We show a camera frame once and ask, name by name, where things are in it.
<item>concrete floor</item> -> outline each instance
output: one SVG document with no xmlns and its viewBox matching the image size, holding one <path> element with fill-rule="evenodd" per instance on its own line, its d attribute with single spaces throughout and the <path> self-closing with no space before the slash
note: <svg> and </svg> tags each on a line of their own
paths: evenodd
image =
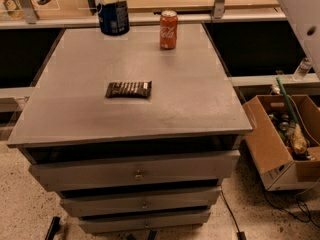
<svg viewBox="0 0 320 240">
<path fill-rule="evenodd" d="M 55 193 L 46 193 L 28 172 L 28 161 L 16 149 L 0 141 L 0 239 L 45 239 L 53 216 L 61 217 L 57 240 L 104 239 L 125 240 L 132 233 L 137 240 L 147 239 L 149 231 L 87 235 L 77 219 L 69 217 L 59 206 Z M 241 231 L 249 240 L 319 239 L 320 228 L 302 223 L 286 212 L 272 208 L 265 200 L 260 177 L 245 145 L 231 178 L 223 182 L 225 197 L 234 212 Z M 275 205 L 289 209 L 304 218 L 294 201 L 299 191 L 267 192 Z M 312 217 L 320 225 L 320 188 L 301 196 Z M 236 227 L 221 196 L 211 208 L 208 223 L 157 230 L 157 240 L 236 240 Z"/>
</svg>

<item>black snack bar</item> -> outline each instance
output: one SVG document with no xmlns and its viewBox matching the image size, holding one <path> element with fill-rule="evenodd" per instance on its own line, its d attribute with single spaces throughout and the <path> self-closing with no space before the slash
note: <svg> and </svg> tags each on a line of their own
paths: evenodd
<svg viewBox="0 0 320 240">
<path fill-rule="evenodd" d="M 148 98 L 151 93 L 149 82 L 112 82 L 109 83 L 106 97 Z"/>
</svg>

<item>cardboard box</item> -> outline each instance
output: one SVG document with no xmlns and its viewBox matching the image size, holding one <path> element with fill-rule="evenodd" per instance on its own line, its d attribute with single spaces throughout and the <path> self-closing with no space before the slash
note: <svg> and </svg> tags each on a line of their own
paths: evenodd
<svg viewBox="0 0 320 240">
<path fill-rule="evenodd" d="M 293 95 L 291 98 L 296 103 L 306 129 L 320 142 L 319 108 L 307 95 Z M 254 129 L 245 135 L 245 140 L 265 189 L 307 189 L 313 186 L 320 178 L 320 147 L 308 138 L 311 142 L 309 152 L 315 160 L 294 160 L 268 116 L 272 112 L 289 111 L 283 96 L 259 95 L 243 107 Z"/>
</svg>

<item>drawer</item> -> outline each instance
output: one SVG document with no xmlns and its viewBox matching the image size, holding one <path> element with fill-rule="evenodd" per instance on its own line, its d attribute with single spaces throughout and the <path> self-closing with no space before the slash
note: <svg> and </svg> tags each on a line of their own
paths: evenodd
<svg viewBox="0 0 320 240">
<path fill-rule="evenodd" d="M 31 165 L 47 191 L 92 189 L 229 177 L 237 150 Z"/>
<path fill-rule="evenodd" d="M 62 199 L 60 204 L 73 217 L 145 212 L 215 204 L 220 187 L 150 191 Z"/>
<path fill-rule="evenodd" d="M 207 209 L 121 218 L 82 220 L 79 226 L 85 233 L 93 234 L 203 224 L 208 221 L 209 216 L 210 210 Z"/>
</svg>

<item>gray tabletop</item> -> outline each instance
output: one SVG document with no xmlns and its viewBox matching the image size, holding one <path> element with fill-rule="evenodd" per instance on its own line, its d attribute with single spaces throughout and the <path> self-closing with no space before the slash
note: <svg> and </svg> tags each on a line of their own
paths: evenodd
<svg viewBox="0 0 320 240">
<path fill-rule="evenodd" d="M 105 97 L 109 82 L 152 81 L 148 99 Z M 178 26 L 161 50 L 159 26 L 119 37 L 68 29 L 9 140 L 43 146 L 243 134 L 251 125 L 201 24 Z"/>
</svg>

